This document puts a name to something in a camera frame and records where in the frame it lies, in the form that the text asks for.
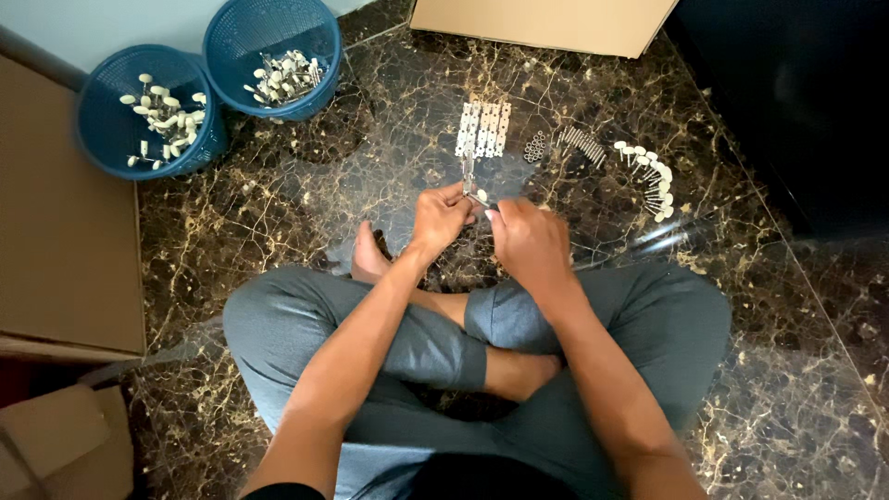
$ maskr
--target person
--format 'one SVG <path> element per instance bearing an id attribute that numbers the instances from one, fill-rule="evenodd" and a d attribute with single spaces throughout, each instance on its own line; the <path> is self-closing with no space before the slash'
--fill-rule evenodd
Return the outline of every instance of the person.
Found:
<path id="1" fill-rule="evenodd" d="M 706 497 L 675 430 L 724 355 L 725 298 L 668 264 L 575 274 L 555 214 L 498 206 L 512 279 L 492 288 L 417 289 L 475 220 L 457 183 L 420 194 L 392 263 L 364 222 L 353 279 L 282 267 L 231 295 L 228 346 L 273 432 L 245 499 Z M 520 404 L 462 422 L 402 381 Z"/>

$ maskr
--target foot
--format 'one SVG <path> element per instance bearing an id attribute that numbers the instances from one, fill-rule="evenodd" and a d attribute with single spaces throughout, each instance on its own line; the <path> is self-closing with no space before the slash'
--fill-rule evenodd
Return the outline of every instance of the foot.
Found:
<path id="1" fill-rule="evenodd" d="M 558 356 L 522 354 L 488 347 L 485 392 L 513 401 L 524 401 L 562 371 Z"/>
<path id="2" fill-rule="evenodd" d="M 361 222 L 355 236 L 355 252 L 352 255 L 352 279 L 376 285 L 388 268 L 392 267 L 373 239 L 370 221 Z"/>

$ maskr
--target hand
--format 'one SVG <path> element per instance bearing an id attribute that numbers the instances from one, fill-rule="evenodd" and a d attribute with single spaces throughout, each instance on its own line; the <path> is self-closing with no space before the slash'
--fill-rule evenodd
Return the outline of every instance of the hand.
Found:
<path id="1" fill-rule="evenodd" d="M 429 262 L 442 253 L 460 234 L 463 224 L 476 220 L 470 212 L 478 203 L 463 197 L 463 183 L 437 190 L 424 190 L 417 198 L 413 238 L 409 246 L 422 250 Z"/>
<path id="2" fill-rule="evenodd" d="M 494 233 L 494 254 L 534 297 L 564 286 L 573 277 L 568 254 L 568 226 L 557 215 L 527 198 L 497 202 L 485 211 Z"/>

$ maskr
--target gray sweatpants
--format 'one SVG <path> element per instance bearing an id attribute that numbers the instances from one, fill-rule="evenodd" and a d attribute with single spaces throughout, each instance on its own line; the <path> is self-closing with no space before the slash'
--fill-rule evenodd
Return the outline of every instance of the gray sweatpants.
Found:
<path id="1" fill-rule="evenodd" d="M 593 310 L 670 424 L 684 427 L 725 353 L 731 321 L 725 298 L 674 265 L 578 276 Z M 272 432 L 303 368 L 370 289 L 293 266 L 251 279 L 228 299 L 223 315 L 228 347 Z M 420 462 L 432 452 L 507 456 L 565 481 L 582 498 L 620 496 L 570 370 L 492 423 L 440 415 L 401 384 L 477 391 L 485 382 L 487 344 L 535 354 L 561 351 L 531 296 L 515 281 L 469 294 L 465 323 L 463 332 L 435 312 L 408 306 L 383 369 L 346 433 L 337 498 L 352 496 L 389 467 Z"/>

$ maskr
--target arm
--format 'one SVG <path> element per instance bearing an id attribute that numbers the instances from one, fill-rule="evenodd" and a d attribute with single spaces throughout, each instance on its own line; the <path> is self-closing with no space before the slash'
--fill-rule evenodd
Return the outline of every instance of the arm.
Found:
<path id="1" fill-rule="evenodd" d="M 411 243 L 306 365 L 242 495 L 296 482 L 333 497 L 346 427 L 382 367 L 412 290 L 471 209 L 460 183 L 420 194 Z"/>
<path id="2" fill-rule="evenodd" d="M 589 306 L 568 229 L 524 199 L 488 211 L 495 251 L 562 344 L 593 432 L 632 498 L 706 498 L 657 400 Z"/>

